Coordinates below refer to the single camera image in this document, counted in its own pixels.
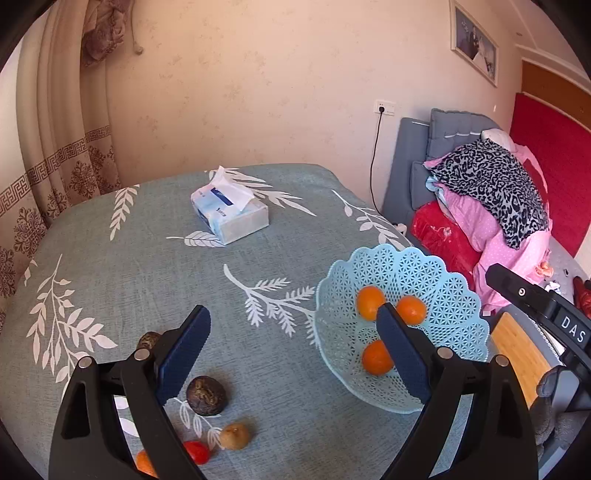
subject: picture frame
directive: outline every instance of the picture frame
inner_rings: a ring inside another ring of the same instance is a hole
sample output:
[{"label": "picture frame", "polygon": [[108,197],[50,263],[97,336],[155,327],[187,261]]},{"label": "picture frame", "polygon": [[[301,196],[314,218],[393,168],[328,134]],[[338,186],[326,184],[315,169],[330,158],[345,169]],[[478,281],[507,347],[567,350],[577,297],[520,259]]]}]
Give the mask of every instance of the picture frame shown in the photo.
[{"label": "picture frame", "polygon": [[499,46],[458,2],[450,0],[452,50],[495,87],[499,79]]}]

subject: red blanket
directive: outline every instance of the red blanket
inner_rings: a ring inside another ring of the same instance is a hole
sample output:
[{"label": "red blanket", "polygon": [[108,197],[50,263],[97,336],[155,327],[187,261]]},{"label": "red blanket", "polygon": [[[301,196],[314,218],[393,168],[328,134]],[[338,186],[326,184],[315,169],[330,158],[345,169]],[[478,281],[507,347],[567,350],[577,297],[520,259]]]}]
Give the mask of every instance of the red blanket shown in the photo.
[{"label": "red blanket", "polygon": [[414,215],[411,233],[433,255],[440,257],[450,272],[466,277],[474,291],[472,270],[480,260],[480,252],[472,248],[462,229],[447,218],[437,201],[423,205]]}]

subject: red wall panel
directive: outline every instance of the red wall panel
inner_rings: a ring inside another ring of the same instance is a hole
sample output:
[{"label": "red wall panel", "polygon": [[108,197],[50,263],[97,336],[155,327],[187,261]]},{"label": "red wall panel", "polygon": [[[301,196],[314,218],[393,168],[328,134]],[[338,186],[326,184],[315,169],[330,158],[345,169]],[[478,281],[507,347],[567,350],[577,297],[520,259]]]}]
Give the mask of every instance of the red wall panel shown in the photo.
[{"label": "red wall panel", "polygon": [[548,183],[552,236],[574,257],[591,222],[591,133],[519,93],[511,138],[538,159]]}]

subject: blue gripper pad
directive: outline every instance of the blue gripper pad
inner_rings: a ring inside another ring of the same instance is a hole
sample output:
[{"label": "blue gripper pad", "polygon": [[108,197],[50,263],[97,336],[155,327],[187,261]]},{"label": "blue gripper pad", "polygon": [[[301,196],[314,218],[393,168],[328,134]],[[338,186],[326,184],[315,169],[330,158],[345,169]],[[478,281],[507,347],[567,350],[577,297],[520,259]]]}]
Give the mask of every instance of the blue gripper pad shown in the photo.
[{"label": "blue gripper pad", "polygon": [[427,403],[431,398],[427,366],[406,334],[411,328],[394,318],[386,305],[378,309],[376,327],[408,393]]},{"label": "blue gripper pad", "polygon": [[209,337],[212,319],[208,309],[202,306],[195,307],[181,326],[183,327],[184,333],[177,339],[158,370],[156,398],[162,406],[169,398],[178,395]]}]

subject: orange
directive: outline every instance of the orange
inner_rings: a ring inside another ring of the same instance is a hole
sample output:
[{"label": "orange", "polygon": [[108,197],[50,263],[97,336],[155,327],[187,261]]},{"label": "orange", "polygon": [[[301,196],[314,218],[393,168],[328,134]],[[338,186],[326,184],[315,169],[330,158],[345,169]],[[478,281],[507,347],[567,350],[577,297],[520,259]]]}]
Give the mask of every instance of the orange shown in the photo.
[{"label": "orange", "polygon": [[153,477],[158,478],[156,470],[154,470],[152,462],[150,462],[148,454],[145,450],[142,450],[137,454],[137,456],[135,457],[135,465],[137,466],[140,472],[147,473],[148,475],[152,475]]},{"label": "orange", "polygon": [[386,345],[381,340],[371,342],[361,356],[361,364],[372,375],[387,374],[394,367]]},{"label": "orange", "polygon": [[407,325],[418,325],[427,318],[427,307],[412,295],[402,297],[396,304],[396,311]]},{"label": "orange", "polygon": [[386,301],[386,297],[378,287],[368,285],[357,294],[357,310],[365,320],[375,322],[378,308]]}]

